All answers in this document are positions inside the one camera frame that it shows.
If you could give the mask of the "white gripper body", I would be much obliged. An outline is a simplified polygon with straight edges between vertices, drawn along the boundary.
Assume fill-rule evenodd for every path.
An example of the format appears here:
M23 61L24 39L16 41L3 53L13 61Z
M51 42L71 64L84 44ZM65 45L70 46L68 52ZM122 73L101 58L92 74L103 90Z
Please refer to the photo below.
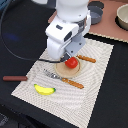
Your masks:
M75 22L64 20L56 15L46 28L49 56L55 60L73 57L85 45L82 32L87 33L90 25L90 12L87 12L83 20Z

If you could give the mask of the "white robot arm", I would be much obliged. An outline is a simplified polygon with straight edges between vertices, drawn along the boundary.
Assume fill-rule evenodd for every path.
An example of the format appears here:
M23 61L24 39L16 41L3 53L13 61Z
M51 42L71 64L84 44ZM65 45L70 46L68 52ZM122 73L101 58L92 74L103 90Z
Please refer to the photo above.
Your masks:
M40 5L50 5L57 14L46 28L47 52L52 63L60 63L73 57L84 45L82 32L91 25L89 0L32 0Z

